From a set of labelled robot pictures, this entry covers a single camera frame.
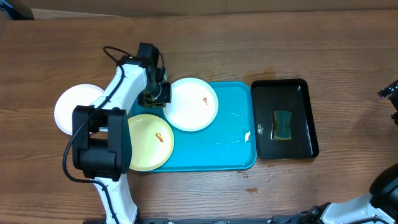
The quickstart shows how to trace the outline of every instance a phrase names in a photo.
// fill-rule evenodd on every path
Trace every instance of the blue object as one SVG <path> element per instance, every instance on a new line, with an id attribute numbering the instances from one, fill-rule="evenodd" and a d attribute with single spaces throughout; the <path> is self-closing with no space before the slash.
<path id="1" fill-rule="evenodd" d="M 242 170 L 255 163 L 257 147 L 250 88 L 243 82 L 209 84 L 218 97 L 218 113 L 215 120 L 200 131 L 181 131 L 167 121 L 162 108 L 144 108 L 137 100 L 134 102 L 130 116 L 159 116 L 174 134 L 172 155 L 153 172 Z"/>

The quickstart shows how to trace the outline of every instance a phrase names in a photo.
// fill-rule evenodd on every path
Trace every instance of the wooden table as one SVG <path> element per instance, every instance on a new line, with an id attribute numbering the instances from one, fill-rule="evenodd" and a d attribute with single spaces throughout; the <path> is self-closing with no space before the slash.
<path id="1" fill-rule="evenodd" d="M 135 53 L 139 42 L 164 53 L 171 82 L 305 79 L 320 148 L 314 160 L 258 159 L 248 178 L 131 171 L 143 217 L 270 217 L 366 194 L 398 161 L 395 110 L 376 95 L 398 78 L 397 21 L 398 11 L 358 11 L 8 22 L 0 45 L 0 220 L 104 217 L 94 186 L 62 172 L 70 137 L 56 127 L 53 108 L 73 85 L 106 88 L 115 64 L 102 46 Z"/>

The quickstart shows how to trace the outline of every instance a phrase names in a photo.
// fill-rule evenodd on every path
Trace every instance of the brown wall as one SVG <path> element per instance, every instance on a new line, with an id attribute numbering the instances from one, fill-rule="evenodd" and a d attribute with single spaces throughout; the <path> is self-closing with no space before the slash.
<path id="1" fill-rule="evenodd" d="M 36 9 L 159 16 L 247 12 L 398 9 L 397 0 L 24 0 Z"/>

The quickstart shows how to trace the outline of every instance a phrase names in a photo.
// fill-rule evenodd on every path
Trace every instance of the black tray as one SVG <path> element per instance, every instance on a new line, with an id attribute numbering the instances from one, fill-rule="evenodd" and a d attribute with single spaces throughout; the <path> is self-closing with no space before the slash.
<path id="1" fill-rule="evenodd" d="M 262 159 L 306 159 L 319 154 L 308 85 L 302 79 L 261 80 L 251 85 L 257 151 Z M 291 140 L 272 138 L 273 113 L 291 112 Z"/>

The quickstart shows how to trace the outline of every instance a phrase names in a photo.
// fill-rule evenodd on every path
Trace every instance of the green sponge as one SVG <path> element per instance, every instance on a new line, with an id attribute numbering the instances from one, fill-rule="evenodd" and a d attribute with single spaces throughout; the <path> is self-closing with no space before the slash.
<path id="1" fill-rule="evenodd" d="M 292 140 L 292 133 L 290 132 L 290 119 L 292 112 L 290 111 L 274 111 L 274 130 L 272 132 L 272 139 L 277 141 Z"/>

